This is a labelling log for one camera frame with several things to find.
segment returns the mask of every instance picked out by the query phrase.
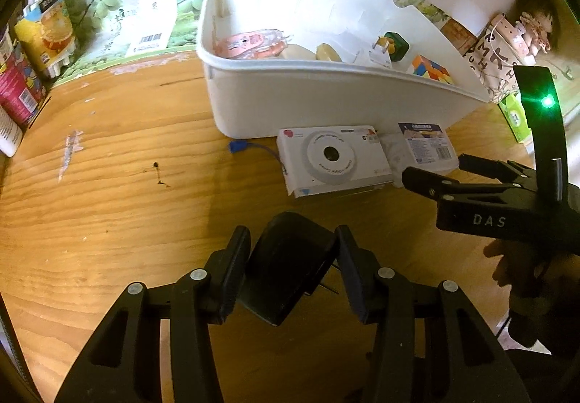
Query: white camera box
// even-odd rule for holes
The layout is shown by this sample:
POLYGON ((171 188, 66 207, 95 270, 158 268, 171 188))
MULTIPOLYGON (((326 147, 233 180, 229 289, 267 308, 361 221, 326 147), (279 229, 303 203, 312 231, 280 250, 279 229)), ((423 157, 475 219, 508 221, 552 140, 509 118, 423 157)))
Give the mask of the white camera box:
POLYGON ((286 128, 277 144, 288 194, 296 198, 393 181, 372 126, 286 128))

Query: wood grain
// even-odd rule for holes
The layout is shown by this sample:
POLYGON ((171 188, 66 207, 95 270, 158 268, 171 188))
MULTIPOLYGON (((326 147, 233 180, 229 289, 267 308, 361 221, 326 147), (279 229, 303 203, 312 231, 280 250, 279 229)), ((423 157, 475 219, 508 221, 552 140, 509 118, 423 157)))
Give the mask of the wood grain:
MULTIPOLYGON (((274 158, 259 149, 227 151, 199 60, 170 59, 56 88, 8 165, 0 292, 47 402, 127 284, 173 282, 223 248, 236 225, 248 226, 255 240, 285 210, 330 229, 348 224, 384 266, 425 284, 453 279, 490 325, 500 320, 507 292, 491 279, 495 261, 481 254, 489 239, 438 231, 433 202, 390 186, 288 197, 274 158), (83 132, 83 149, 59 183, 65 140, 75 130, 83 132)), ((458 153, 529 163, 493 104, 448 133, 458 153)), ((350 312, 337 271, 325 281, 340 296, 317 290, 280 328, 240 306, 225 326, 211 328, 226 402, 339 402, 364 384, 374 328, 350 312)), ((162 375, 171 401, 167 343, 165 326, 162 375)))

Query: label sticker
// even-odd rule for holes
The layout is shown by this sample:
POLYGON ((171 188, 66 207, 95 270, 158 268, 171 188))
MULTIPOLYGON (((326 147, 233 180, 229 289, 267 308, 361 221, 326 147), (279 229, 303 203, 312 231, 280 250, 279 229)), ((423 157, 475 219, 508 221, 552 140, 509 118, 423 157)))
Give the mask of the label sticker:
POLYGON ((439 125, 399 123, 417 164, 448 161, 453 158, 450 144, 439 125))

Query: white paint mark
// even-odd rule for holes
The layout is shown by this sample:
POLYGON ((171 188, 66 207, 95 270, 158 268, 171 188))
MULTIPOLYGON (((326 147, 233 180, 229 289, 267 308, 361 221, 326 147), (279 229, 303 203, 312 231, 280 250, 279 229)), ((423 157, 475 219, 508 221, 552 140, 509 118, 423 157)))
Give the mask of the white paint mark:
POLYGON ((87 73, 80 73, 73 77, 73 79, 80 79, 81 77, 85 77, 86 75, 92 74, 95 71, 88 71, 87 73))
POLYGON ((113 75, 120 75, 120 74, 127 74, 127 73, 135 73, 139 69, 145 69, 146 67, 154 67, 154 66, 164 66, 167 63, 172 61, 187 61, 190 59, 190 55, 187 52, 183 53, 176 53, 173 56, 164 57, 163 59, 152 59, 149 61, 142 61, 139 63, 127 64, 118 67, 112 67, 109 69, 109 72, 113 75))
POLYGON ((63 175, 65 174, 66 169, 69 168, 69 163, 73 153, 83 149, 80 145, 80 135, 83 133, 84 131, 75 130, 69 134, 69 136, 67 136, 65 141, 65 155, 63 156, 63 165, 60 167, 59 171, 59 183, 63 179, 63 175))

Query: blue cable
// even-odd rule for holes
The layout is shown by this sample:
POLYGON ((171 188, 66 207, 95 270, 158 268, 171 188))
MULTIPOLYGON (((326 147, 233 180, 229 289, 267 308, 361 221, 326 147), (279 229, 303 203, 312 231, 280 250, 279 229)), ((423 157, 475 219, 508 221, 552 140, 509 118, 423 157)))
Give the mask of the blue cable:
POLYGON ((260 148, 264 149, 265 151, 268 151, 280 163, 284 174, 288 173, 286 172, 286 166, 283 164, 278 153, 274 151, 272 148, 269 148, 268 146, 261 145, 260 143, 249 142, 247 139, 234 139, 233 141, 230 141, 229 144, 227 145, 227 149, 232 154, 239 153, 240 151, 245 151, 247 148, 260 148))

